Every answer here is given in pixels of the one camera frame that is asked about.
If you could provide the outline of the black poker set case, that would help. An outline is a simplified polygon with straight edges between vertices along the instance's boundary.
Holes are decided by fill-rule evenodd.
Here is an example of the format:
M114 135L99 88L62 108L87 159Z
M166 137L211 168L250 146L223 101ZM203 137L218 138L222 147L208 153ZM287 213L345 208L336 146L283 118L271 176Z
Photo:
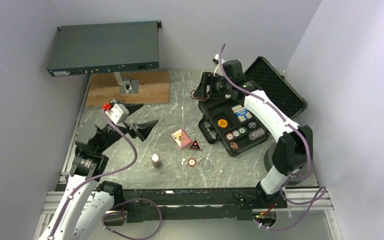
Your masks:
M307 101L294 90L266 58L257 57L246 71L240 70L240 67L241 63L238 60L234 60L232 64L225 63L223 65L226 73L236 85L249 92L263 90L287 117L293 119L307 108ZM201 133L209 144L220 142L232 157L264 143L269 137L268 129L250 111L252 118L245 122L240 122L232 112L232 107L244 106L244 100L245 94L230 85L227 80L224 84L224 98L198 100L198 108L203 114L198 123ZM226 119L228 126L226 128L219 127L217 124L219 119ZM266 138L239 150L229 148L225 134L249 122L257 122L262 125L267 132Z

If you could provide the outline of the red playing card deck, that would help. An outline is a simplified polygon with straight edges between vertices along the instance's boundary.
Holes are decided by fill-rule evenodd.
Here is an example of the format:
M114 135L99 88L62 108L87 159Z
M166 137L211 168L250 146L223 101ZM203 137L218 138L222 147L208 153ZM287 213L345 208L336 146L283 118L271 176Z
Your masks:
M192 143L192 139L183 128L179 128L170 136L180 149L186 148Z

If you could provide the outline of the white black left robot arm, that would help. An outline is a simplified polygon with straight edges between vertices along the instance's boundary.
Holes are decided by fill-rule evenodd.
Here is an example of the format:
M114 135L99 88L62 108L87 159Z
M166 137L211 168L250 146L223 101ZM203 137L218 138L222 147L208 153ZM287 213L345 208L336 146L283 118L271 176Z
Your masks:
M132 124L126 121L143 106L142 103L122 103L113 99L101 107L105 127L87 121L78 126L75 157L64 193L39 239L85 240L94 225L105 218L107 211L117 210L128 203L121 184L101 181L101 178L125 171L137 162L138 150L132 139L145 141L158 123L157 120ZM119 140L125 140L130 146L133 160L124 167L106 172L109 158L104 152Z

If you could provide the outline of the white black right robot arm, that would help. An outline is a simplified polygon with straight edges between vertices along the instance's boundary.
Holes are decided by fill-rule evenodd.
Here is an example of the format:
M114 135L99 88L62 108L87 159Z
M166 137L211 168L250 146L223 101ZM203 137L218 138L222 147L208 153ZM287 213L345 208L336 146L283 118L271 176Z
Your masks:
M258 182L256 203L267 208L275 201L290 178L303 179L312 173L313 131L299 125L268 97L255 81L248 80L238 60L225 61L215 57L216 72L204 72L200 83L191 92L215 135L231 156L253 148L271 134L274 139L272 166Z

